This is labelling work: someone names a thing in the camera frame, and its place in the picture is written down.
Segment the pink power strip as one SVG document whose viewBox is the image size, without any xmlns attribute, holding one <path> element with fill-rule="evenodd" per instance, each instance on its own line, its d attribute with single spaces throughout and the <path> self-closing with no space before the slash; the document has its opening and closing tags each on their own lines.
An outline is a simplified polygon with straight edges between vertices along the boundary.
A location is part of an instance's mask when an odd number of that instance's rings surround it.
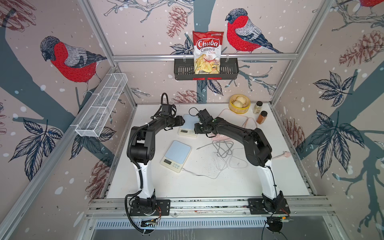
<svg viewBox="0 0 384 240">
<path fill-rule="evenodd" d="M 216 135 L 212 138 L 212 141 L 230 141 L 232 138 L 225 135 Z"/>
</svg>

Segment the blue-top kitchen scale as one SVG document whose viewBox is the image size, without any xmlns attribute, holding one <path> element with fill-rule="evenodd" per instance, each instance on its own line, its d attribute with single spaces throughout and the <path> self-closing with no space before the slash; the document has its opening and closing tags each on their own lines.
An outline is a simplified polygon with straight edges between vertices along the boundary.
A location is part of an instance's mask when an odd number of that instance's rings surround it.
<svg viewBox="0 0 384 240">
<path fill-rule="evenodd" d="M 175 173 L 180 173 L 192 148 L 179 141 L 173 141 L 160 164 Z"/>
<path fill-rule="evenodd" d="M 183 116 L 185 123 L 180 126 L 178 134 L 180 136 L 196 138 L 198 135 L 195 133 L 195 124 L 199 123 L 198 117 L 193 117 L 189 114 Z"/>
</svg>

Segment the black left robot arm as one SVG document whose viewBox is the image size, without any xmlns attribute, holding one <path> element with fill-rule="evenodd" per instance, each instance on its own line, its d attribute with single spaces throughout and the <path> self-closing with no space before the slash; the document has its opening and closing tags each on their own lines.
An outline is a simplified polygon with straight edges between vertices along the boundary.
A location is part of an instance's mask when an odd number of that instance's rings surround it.
<svg viewBox="0 0 384 240">
<path fill-rule="evenodd" d="M 130 212 L 150 216 L 157 211 L 156 191 L 152 181 L 151 160 L 156 151 L 156 134 L 183 126 L 185 120 L 177 115 L 177 107 L 169 103 L 167 93 L 161 95 L 161 105 L 151 121 L 132 127 L 128 139 L 127 157 L 136 168 L 138 191 L 128 194 Z"/>
</svg>

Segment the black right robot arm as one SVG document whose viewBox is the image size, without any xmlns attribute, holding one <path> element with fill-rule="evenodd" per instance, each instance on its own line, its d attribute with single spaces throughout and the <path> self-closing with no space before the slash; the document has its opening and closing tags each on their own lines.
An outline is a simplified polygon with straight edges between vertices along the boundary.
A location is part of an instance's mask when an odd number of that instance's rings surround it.
<svg viewBox="0 0 384 240">
<path fill-rule="evenodd" d="M 194 127 L 196 134 L 224 135 L 244 146 L 248 162 L 257 168 L 265 211 L 289 215 L 291 211 L 287 200 L 278 189 L 272 170 L 272 147 L 263 131 L 259 128 L 252 130 L 239 127 L 220 117 L 213 118 L 206 109 L 200 110 L 197 117 L 199 122 Z"/>
</svg>

